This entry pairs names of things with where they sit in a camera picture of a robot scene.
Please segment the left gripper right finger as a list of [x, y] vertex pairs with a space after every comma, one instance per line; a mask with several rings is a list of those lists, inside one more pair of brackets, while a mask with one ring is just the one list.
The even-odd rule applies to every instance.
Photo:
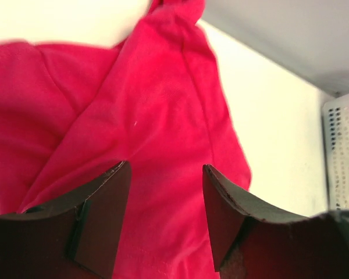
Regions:
[[304, 217], [203, 167], [213, 264], [221, 278], [349, 278], [349, 210]]

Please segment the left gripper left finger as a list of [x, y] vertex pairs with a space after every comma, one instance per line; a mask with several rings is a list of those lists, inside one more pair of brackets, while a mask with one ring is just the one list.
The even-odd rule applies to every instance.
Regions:
[[0, 278], [111, 278], [131, 183], [120, 162], [23, 213], [0, 215]]

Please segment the pink t shirt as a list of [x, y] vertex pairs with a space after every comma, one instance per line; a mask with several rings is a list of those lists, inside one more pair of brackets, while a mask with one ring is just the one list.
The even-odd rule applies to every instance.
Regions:
[[22, 212], [117, 162], [133, 171], [114, 278], [217, 278], [202, 167], [248, 189], [204, 1], [153, 1], [113, 48], [0, 44], [0, 213]]

